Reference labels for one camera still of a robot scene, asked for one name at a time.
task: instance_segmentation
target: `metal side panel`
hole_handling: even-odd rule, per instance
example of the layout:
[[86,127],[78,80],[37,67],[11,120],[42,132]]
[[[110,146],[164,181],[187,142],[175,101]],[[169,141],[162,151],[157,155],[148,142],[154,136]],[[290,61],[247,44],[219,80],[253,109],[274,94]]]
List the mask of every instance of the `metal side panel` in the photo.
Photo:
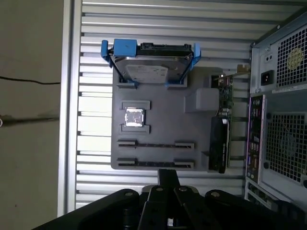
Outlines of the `metal side panel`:
[[[213,74],[234,73],[249,63],[249,45],[300,8],[290,3],[238,4],[175,0],[64,0],[63,68],[59,146],[58,215],[119,189],[140,191],[157,183],[156,171],[114,170],[110,166],[112,69],[100,57],[103,39],[182,45],[198,42],[197,64]],[[235,117],[247,116],[246,84],[235,86]],[[232,135],[242,136],[238,122]],[[232,145],[225,174],[178,172],[182,184],[201,194],[221,189],[243,195],[244,141]]]

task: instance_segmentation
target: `ribbed metal panel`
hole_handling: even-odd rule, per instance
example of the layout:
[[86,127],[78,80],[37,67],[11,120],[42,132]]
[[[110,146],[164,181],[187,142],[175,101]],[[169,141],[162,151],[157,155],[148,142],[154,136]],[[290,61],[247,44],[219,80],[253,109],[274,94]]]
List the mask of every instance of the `ribbed metal panel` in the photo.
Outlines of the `ribbed metal panel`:
[[[300,8],[269,5],[260,0],[252,1],[255,4],[227,2],[74,1],[64,212],[122,188],[141,191],[143,186],[157,183],[156,171],[120,171],[110,166],[112,69],[100,57],[101,41],[109,40],[110,46],[114,38],[170,45],[198,42],[202,59],[197,66],[221,68],[229,74],[235,72],[237,64],[249,63],[249,45],[253,40]],[[246,117],[247,103],[242,98],[247,98],[248,93],[242,90],[248,88],[248,83],[237,83],[235,88],[235,97],[241,100],[235,103],[233,113]],[[233,135],[244,135],[246,124],[237,127]],[[232,144],[230,168],[225,174],[178,172],[180,182],[198,188],[201,194],[222,189],[243,195],[244,148],[243,141]]]

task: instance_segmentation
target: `fan grill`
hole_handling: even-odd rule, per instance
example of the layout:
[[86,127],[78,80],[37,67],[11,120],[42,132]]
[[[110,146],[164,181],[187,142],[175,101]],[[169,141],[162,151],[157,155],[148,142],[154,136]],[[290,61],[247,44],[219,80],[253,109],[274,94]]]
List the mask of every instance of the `fan grill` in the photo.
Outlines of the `fan grill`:
[[266,160],[270,169],[301,182],[307,171],[305,115],[273,115],[268,123]]
[[278,47],[277,87],[307,81],[307,29],[283,40]]

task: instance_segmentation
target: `black cable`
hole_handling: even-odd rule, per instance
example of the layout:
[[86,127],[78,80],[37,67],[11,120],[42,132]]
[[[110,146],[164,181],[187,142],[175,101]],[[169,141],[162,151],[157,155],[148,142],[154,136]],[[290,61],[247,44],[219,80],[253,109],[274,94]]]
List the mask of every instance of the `black cable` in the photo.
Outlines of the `black cable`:
[[32,82],[32,83],[36,83],[36,84],[40,84],[40,85],[59,85],[59,84],[61,84],[61,82],[40,82],[40,81],[36,81],[36,80],[6,78],[6,77],[2,77],[2,76],[0,76],[0,79],[8,80],[8,81]]

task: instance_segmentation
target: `blue drive bracket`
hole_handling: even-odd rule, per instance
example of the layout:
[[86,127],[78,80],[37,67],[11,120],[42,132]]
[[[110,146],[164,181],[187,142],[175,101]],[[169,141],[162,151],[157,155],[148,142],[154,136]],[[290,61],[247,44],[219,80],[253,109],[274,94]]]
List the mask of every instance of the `blue drive bracket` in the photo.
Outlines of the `blue drive bracket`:
[[[114,39],[113,45],[113,56],[115,57],[135,57],[137,50],[138,42],[135,39]],[[108,50],[108,41],[103,40],[101,43],[101,57],[109,64],[109,67],[116,70],[119,75],[121,82],[126,82],[121,72],[117,68],[116,64],[112,60],[109,50]],[[135,87],[139,85],[138,82],[128,81],[128,83],[134,83]]]
[[135,57],[138,42],[135,39],[114,39],[115,57]]
[[201,59],[201,46],[199,43],[194,43],[194,57],[191,61],[190,70],[196,65],[197,62]]
[[194,43],[194,47],[193,47],[193,53],[194,56],[188,66],[188,68],[183,72],[180,80],[177,83],[173,83],[173,84],[183,84],[183,80],[185,79],[185,77],[187,76],[188,71],[191,71],[194,66],[197,64],[197,62],[199,62],[199,60],[201,59],[201,46],[199,43]]
[[[114,39],[114,45],[113,45],[113,56],[114,57],[135,57],[137,52],[138,42],[135,39]],[[165,85],[168,86],[169,84],[183,84],[183,80],[187,75],[187,72],[189,70],[192,70],[196,63],[201,59],[201,47],[200,44],[194,43],[194,50],[193,50],[193,57],[189,64],[189,66],[186,68],[186,70],[183,72],[180,80],[176,82],[167,82]],[[108,41],[103,40],[101,44],[101,57],[109,64],[110,68],[114,67],[114,69],[117,71],[119,78],[121,82],[127,82],[125,78],[122,76],[121,72],[117,68],[116,64],[112,60],[109,50],[108,50]],[[138,82],[129,80],[128,83],[134,83],[135,87],[139,85]]]

